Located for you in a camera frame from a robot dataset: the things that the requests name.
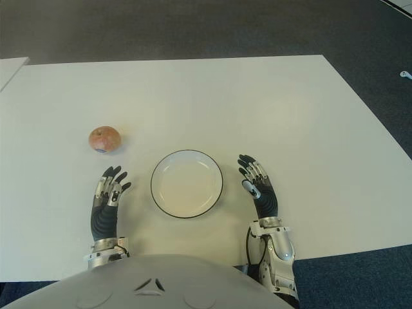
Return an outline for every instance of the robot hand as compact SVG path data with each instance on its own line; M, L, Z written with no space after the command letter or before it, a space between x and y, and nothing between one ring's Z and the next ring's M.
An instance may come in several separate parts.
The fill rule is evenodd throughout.
M252 195L259 219L276 217L275 190L262 165L251 156L242 154L239 155L238 163L242 166L239 172L246 178L242 186Z
M117 236L117 206L122 193L131 186L130 182L120 184L127 172L123 172L113 181L120 170L120 166L115 169L109 167L97 183L90 222L95 241Z
M293 273L295 249L288 237L288 227L277 217L275 190L262 166L251 156L239 155L240 173L246 178L242 186L252 195L259 221L250 224L249 234L260 237L262 258L259 262L259 282L294 308L299 307ZM248 236L246 250L248 263Z

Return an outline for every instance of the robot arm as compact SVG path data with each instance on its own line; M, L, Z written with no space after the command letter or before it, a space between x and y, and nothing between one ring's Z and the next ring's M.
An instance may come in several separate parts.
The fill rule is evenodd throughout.
M259 282L293 307L299 307L294 273L295 250L288 237L290 228L277 217L276 194L263 167L251 156L240 155L242 186L254 200L259 221L250 224L253 237L261 239Z
M95 240L93 253L85 256L89 268L104 265L129 256L127 238L117 238L117 209L122 193L131 186L130 182L121 185L127 172L120 174L121 167L109 167L97 183L90 227Z

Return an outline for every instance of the robot wrist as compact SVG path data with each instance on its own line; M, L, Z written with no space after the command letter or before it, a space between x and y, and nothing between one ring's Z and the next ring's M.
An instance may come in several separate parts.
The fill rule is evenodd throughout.
M95 241L93 252L84 257L88 262L88 268L102 266L118 259L128 258L129 242L125 237L104 238Z

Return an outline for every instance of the robot finger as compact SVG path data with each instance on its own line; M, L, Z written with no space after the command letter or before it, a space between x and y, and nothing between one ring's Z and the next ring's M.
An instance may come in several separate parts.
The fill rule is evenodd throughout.
M253 182L253 177L251 174L249 174L248 172L246 172L244 169L242 169L241 167L239 167L239 172L250 182Z
M257 177L259 176L259 174L256 172L256 170L253 168L252 164L249 164L249 166L246 168L246 170L249 172L249 174L252 176L253 178L253 183L256 182Z
M247 162L242 160L238 160L238 163L245 169L247 169L247 167L249 166Z
M122 186L118 182L114 182L109 192L108 207L117 207L121 195Z
M248 156L247 154L241 154L239 155L240 160L245 161L246 163L253 163L256 160L253 159L251 156Z
M257 178L260 175L260 171L256 169L256 166L252 162L249 162L248 164L250 169L253 171L253 175L255 175L254 178Z
M113 173L113 166L109 167L108 169L106 169L106 172L103 173L102 177L108 177Z
M118 167L116 167L113 170L113 174L111 175L113 178L116 177L116 175L118 174L118 172L120 172L120 170L122 169L122 167L119 165Z
M262 175L264 179L268 178L268 174L266 173L263 166L258 161L253 162L253 166L255 167L256 170L258 170L259 174Z
M122 174L119 175L119 177L116 178L115 182L120 183L124 178L126 178L127 172L123 172Z
M131 182L125 183L125 184L122 186L122 193L123 193L126 189L130 188L130 186L131 186Z
M261 193L258 190L258 188L255 187L254 184L252 184L250 181L248 180L243 180L242 181L242 187L245 188L245 190L247 192L250 193L250 195L252 195L254 200L257 200L261 197Z

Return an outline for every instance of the silver metal joint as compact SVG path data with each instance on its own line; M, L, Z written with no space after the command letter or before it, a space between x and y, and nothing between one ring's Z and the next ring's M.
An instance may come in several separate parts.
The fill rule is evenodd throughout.
M269 227L281 227L282 226L282 219L278 217L266 217L259 219L259 225L264 229Z
M93 252L84 257L88 262L89 269L129 257L127 238L100 239L95 242L92 248Z

